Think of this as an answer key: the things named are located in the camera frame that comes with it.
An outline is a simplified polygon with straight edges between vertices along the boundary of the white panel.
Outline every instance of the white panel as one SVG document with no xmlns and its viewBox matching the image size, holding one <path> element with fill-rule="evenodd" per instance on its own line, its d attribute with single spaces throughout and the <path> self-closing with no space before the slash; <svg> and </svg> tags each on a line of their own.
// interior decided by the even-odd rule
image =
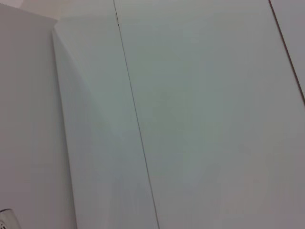
<svg viewBox="0 0 305 229">
<path fill-rule="evenodd" d="M 76 229 L 55 23 L 0 5 L 0 210 L 23 229 Z"/>
<path fill-rule="evenodd" d="M 305 109 L 266 0 L 126 0 L 161 229 L 301 229 Z"/>
<path fill-rule="evenodd" d="M 156 229 L 111 3 L 107 16 L 65 18 L 54 32 L 78 229 Z"/>
<path fill-rule="evenodd" d="M 305 1 L 271 0 L 271 3 L 296 75 L 305 91 Z"/>
</svg>

